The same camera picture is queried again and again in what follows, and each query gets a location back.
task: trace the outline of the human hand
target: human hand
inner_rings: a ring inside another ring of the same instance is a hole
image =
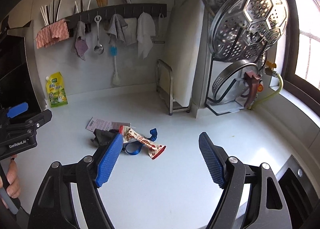
[[[12,198],[19,197],[19,195],[21,193],[20,179],[18,178],[17,175],[18,175],[17,164],[14,161],[14,159],[11,159],[10,160],[10,165],[9,165],[9,170],[8,170],[8,173],[7,173],[7,180],[9,182],[9,184],[10,184],[10,186],[7,188],[7,194]],[[2,179],[0,178],[0,188],[1,187],[3,187],[3,182],[2,182]]]

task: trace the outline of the metal screw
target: metal screw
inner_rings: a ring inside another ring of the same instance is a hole
[[[299,168],[298,171],[297,171],[297,174],[299,177],[302,177],[303,176],[303,171]]]
[[[57,168],[59,166],[59,162],[53,162],[52,164],[51,164],[51,167],[52,168]]]
[[[89,162],[92,161],[92,157],[91,157],[91,156],[86,156],[86,157],[83,158],[83,161],[84,161],[85,163],[89,163]]]
[[[236,158],[236,157],[230,157],[229,158],[229,161],[231,162],[231,163],[238,163],[238,159]]]
[[[262,163],[262,167],[264,169],[269,169],[270,168],[269,164],[267,164],[267,163]]]

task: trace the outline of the cutting board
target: cutting board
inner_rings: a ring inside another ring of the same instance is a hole
[[[162,58],[173,71],[173,99],[181,106],[190,103],[196,72],[203,24],[204,5],[201,0],[185,0],[173,7]],[[160,86],[169,94],[169,74],[161,71]]]

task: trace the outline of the yellow seasoning packet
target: yellow seasoning packet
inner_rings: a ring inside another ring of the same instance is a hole
[[[66,92],[64,90],[63,77],[60,72],[52,74],[47,80],[47,93],[52,108],[67,105]]]

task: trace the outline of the brown window frame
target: brown window frame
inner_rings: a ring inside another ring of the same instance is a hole
[[[320,116],[320,90],[295,74],[299,52],[299,20],[295,0],[287,0],[289,20],[282,77],[284,89],[293,94]]]

